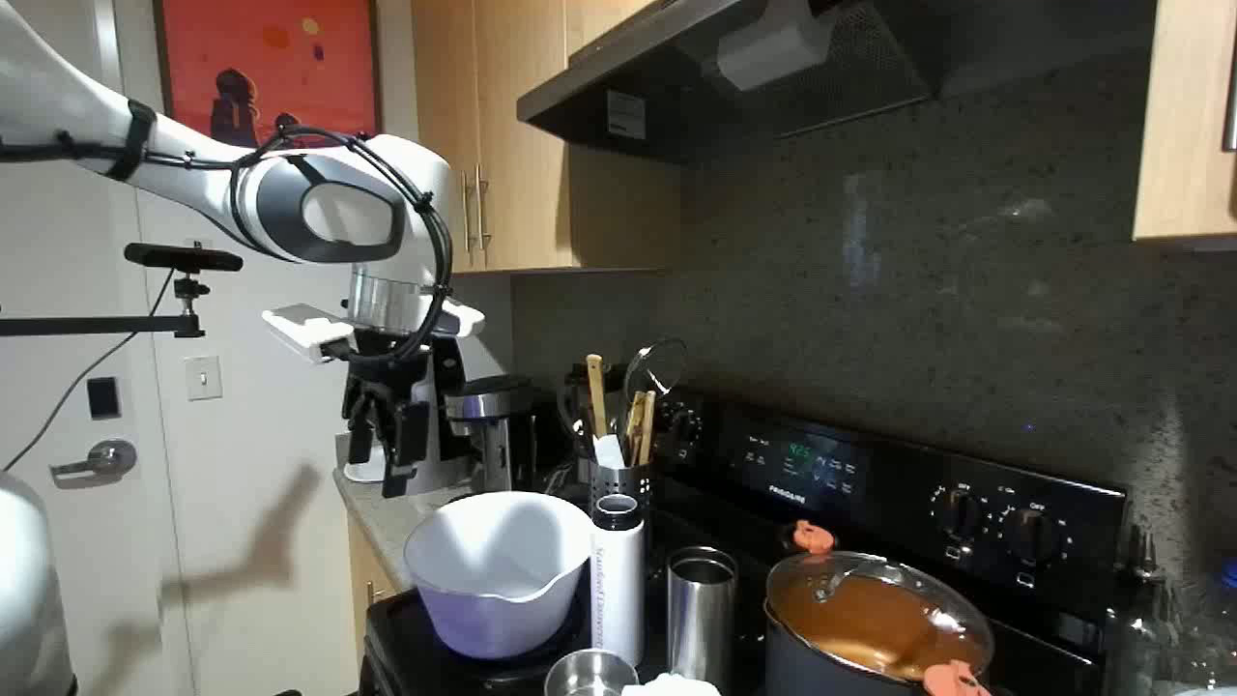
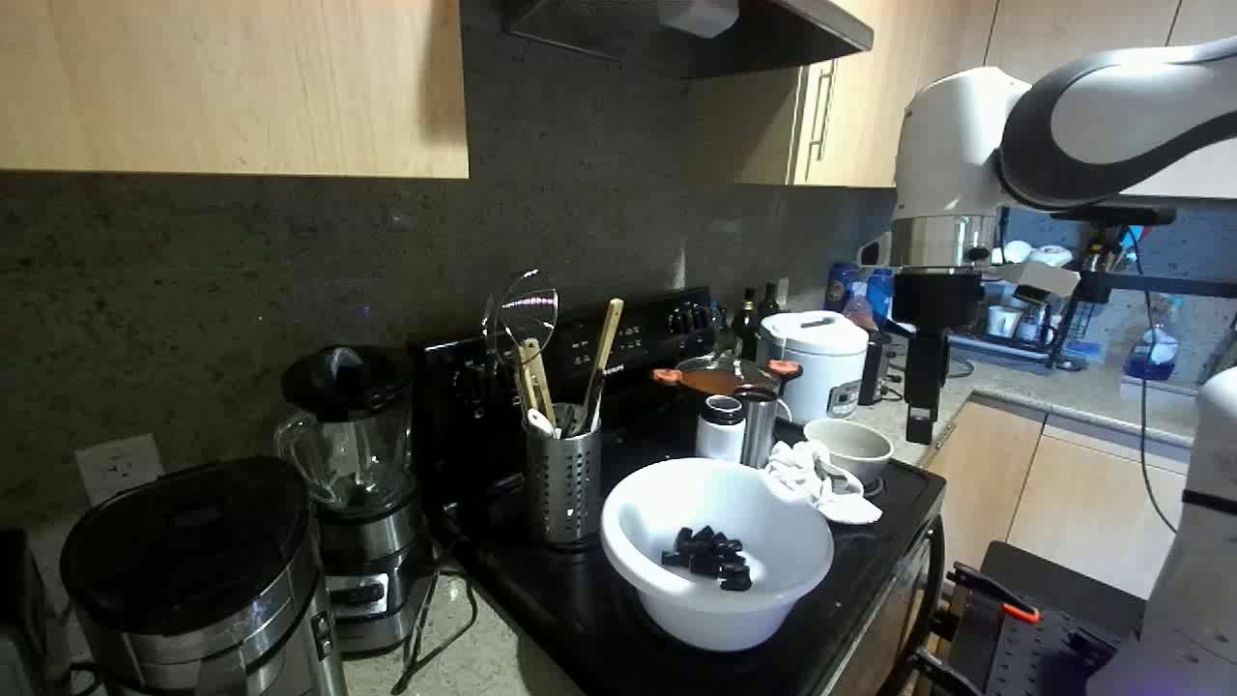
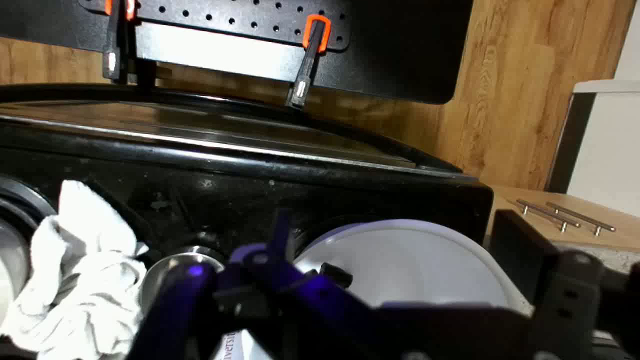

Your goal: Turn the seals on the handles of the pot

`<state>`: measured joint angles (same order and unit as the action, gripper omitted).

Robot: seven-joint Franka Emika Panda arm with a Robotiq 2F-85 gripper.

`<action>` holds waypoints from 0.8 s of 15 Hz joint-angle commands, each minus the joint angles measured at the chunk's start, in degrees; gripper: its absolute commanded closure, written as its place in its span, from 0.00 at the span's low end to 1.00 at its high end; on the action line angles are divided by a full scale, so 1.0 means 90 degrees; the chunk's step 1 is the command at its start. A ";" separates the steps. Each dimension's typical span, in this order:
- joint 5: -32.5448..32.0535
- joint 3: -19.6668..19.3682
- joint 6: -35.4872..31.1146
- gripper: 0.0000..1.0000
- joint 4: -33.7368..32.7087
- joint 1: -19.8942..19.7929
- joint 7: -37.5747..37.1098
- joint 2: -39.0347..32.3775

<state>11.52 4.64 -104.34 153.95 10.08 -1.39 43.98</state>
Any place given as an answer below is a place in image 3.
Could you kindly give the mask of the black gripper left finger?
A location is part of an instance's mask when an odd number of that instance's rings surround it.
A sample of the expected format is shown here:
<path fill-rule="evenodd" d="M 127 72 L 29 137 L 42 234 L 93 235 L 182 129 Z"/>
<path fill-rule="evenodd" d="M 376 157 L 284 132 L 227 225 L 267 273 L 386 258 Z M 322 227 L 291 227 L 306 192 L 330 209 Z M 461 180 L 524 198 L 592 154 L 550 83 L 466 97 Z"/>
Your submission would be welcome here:
<path fill-rule="evenodd" d="M 290 214 L 273 218 L 264 247 L 240 247 L 221 271 L 180 263 L 168 271 L 144 315 L 127 360 L 211 360 L 221 337 L 248 329 L 273 360 L 312 360 L 291 287 L 302 273 L 287 255 Z"/>

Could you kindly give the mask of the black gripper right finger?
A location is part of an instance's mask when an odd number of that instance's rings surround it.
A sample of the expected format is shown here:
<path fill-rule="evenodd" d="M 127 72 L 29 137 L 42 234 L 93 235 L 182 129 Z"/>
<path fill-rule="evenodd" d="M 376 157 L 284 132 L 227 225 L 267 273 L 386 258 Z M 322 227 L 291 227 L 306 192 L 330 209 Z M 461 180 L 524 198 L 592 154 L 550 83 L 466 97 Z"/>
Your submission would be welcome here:
<path fill-rule="evenodd" d="M 583 250 L 559 250 L 498 209 L 490 253 L 532 305 L 532 360 L 640 360 L 640 275 Z"/>

